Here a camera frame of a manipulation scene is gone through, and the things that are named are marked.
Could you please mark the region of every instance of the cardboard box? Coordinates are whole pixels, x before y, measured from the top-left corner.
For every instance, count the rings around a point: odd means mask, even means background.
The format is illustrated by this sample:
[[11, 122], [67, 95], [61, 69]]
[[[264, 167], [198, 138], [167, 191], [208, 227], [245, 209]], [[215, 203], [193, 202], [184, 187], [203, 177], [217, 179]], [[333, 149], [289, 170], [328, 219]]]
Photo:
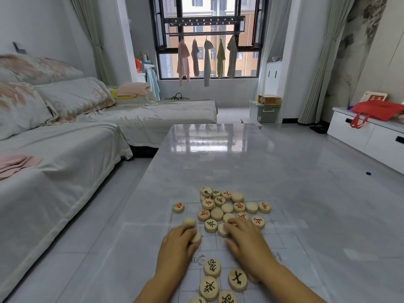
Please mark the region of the cardboard box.
[[262, 105], [281, 105], [282, 98], [280, 98], [274, 94], [265, 94], [262, 96], [259, 95], [257, 102]]

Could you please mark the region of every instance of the drawer handle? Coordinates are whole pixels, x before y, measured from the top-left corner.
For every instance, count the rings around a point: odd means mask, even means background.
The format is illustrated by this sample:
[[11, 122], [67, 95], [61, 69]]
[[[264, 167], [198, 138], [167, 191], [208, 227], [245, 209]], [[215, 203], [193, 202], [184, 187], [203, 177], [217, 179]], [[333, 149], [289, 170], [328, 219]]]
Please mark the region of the drawer handle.
[[404, 143], [404, 137], [397, 136], [396, 141], [398, 141], [399, 143]]

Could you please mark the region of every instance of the chessboard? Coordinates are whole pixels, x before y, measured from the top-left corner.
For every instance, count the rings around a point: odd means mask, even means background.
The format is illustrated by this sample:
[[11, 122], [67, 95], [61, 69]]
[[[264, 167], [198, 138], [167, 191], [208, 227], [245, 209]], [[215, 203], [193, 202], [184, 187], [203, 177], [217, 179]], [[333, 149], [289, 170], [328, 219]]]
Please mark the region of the chessboard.
[[[328, 291], [321, 282], [314, 264], [307, 255], [283, 211], [279, 208], [277, 201], [275, 199], [260, 201], [265, 201], [272, 207], [269, 214], [258, 212], [257, 215], [260, 215], [265, 220], [265, 227], [261, 231], [275, 259], [291, 270], [303, 283], [313, 289], [324, 300], [330, 302]], [[246, 199], [245, 202], [255, 202], [258, 204], [259, 201]], [[167, 232], [174, 227], [182, 225], [184, 218], [193, 218], [197, 221], [196, 228], [202, 235], [202, 242], [191, 260], [184, 279], [171, 299], [172, 303], [188, 303], [190, 299], [199, 295], [199, 284], [205, 277], [203, 265], [206, 259], [216, 258], [221, 264], [222, 271], [217, 278], [220, 291], [231, 290], [227, 281], [228, 274], [231, 269], [240, 268], [240, 265], [233, 259], [226, 248], [226, 238], [221, 237], [218, 232], [206, 232], [205, 223], [198, 220], [198, 212], [201, 209], [201, 202], [196, 201], [185, 203], [185, 210], [182, 213], [171, 212]], [[263, 285], [259, 283], [255, 284], [250, 280], [248, 281], [247, 289], [243, 292], [235, 292], [235, 295], [239, 303], [275, 302], [271, 300]]]

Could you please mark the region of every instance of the pillow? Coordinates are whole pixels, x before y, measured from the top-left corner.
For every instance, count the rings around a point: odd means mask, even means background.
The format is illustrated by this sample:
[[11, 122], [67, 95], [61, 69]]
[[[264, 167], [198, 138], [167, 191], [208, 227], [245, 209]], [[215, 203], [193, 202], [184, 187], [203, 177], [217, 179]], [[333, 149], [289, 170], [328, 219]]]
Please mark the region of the pillow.
[[10, 70], [20, 81], [31, 85], [52, 83], [51, 71], [28, 55], [0, 55], [0, 67]]
[[51, 58], [38, 58], [39, 62], [48, 69], [54, 82], [70, 81], [84, 77], [84, 73], [75, 69], [67, 62]]
[[0, 68], [0, 82], [3, 81], [18, 82], [13, 72], [7, 70], [6, 68]]
[[105, 84], [94, 77], [34, 87], [58, 113], [57, 123], [73, 122], [80, 114], [115, 105]]
[[53, 120], [45, 102], [27, 83], [0, 82], [0, 140]]

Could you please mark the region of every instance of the pink towel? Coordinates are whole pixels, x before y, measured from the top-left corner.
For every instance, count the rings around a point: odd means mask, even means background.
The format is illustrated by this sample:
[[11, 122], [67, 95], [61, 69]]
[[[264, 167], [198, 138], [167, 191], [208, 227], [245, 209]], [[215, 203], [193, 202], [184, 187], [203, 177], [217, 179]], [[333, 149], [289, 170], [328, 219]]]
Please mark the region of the pink towel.
[[150, 92], [150, 85], [147, 83], [127, 82], [116, 90], [117, 96], [146, 96]]
[[181, 40], [178, 44], [178, 65], [177, 65], [177, 73], [179, 76], [180, 87], [182, 87], [183, 76], [187, 76], [187, 80], [190, 81], [188, 57], [189, 57], [189, 51], [187, 45], [184, 43], [184, 40]]
[[0, 181], [11, 177], [22, 168], [37, 166], [42, 158], [26, 155], [4, 155], [0, 156]]

